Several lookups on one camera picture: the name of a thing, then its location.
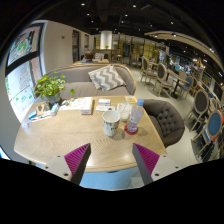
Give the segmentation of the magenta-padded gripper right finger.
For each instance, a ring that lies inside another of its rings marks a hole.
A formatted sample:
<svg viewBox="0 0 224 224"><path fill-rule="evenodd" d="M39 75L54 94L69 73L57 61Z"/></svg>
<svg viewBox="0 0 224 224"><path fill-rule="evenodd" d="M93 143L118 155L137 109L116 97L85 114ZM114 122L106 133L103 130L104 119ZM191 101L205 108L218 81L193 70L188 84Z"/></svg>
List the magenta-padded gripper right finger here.
<svg viewBox="0 0 224 224"><path fill-rule="evenodd" d="M158 155L150 149L134 143L132 153L145 185L182 169L167 154Z"/></svg>

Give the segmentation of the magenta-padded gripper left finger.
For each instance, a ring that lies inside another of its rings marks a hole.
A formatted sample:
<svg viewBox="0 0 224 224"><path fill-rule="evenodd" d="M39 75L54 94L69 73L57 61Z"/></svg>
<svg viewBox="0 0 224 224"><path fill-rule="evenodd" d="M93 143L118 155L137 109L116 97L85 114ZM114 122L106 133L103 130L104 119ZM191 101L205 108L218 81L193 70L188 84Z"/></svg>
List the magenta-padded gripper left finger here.
<svg viewBox="0 0 224 224"><path fill-rule="evenodd" d="M54 156L43 166L43 170L79 185L90 154L91 144L87 143L66 155Z"/></svg>

